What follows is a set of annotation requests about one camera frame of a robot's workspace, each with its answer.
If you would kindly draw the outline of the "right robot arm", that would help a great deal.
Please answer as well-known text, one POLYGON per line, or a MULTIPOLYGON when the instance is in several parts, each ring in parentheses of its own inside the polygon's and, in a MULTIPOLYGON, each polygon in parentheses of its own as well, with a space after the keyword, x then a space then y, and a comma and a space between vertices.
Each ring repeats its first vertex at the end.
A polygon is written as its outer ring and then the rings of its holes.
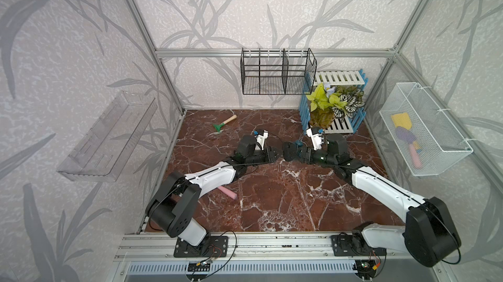
POLYGON ((366 192, 399 216, 402 226, 371 223, 361 227, 360 235, 368 246, 408 253, 429 268, 460 252, 461 238, 441 199, 414 194, 352 158, 343 135, 329 134, 324 142, 326 149, 285 142, 284 159, 333 169, 347 184, 366 192))

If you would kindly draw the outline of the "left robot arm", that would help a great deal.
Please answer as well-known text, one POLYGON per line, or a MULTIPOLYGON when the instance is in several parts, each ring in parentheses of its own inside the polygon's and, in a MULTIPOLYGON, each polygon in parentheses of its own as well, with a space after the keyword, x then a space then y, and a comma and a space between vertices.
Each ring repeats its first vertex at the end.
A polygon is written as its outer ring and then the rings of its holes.
POLYGON ((203 254, 210 246, 211 234, 193 218, 199 199, 238 181, 250 166, 274 163, 282 151, 268 146, 266 140, 266 134, 246 135, 234 154, 218 164, 196 173, 170 173, 145 209, 149 221, 203 254))

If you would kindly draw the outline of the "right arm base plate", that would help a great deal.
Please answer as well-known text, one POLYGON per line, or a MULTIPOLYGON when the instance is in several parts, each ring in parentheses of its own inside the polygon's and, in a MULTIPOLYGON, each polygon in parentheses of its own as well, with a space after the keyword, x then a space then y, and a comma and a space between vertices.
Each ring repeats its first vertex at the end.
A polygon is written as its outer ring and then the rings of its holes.
POLYGON ((333 254, 336 257, 383 257, 385 248, 370 247, 360 234, 352 235, 341 232, 330 237, 333 254))

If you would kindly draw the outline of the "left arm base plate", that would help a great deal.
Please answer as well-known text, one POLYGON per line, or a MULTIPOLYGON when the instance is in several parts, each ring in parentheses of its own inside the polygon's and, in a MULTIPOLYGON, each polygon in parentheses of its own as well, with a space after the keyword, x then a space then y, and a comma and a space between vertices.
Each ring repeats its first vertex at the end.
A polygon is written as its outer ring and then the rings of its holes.
POLYGON ((193 246, 178 238, 174 251, 175 258, 221 258, 227 256, 228 236, 207 235, 199 245, 193 246))

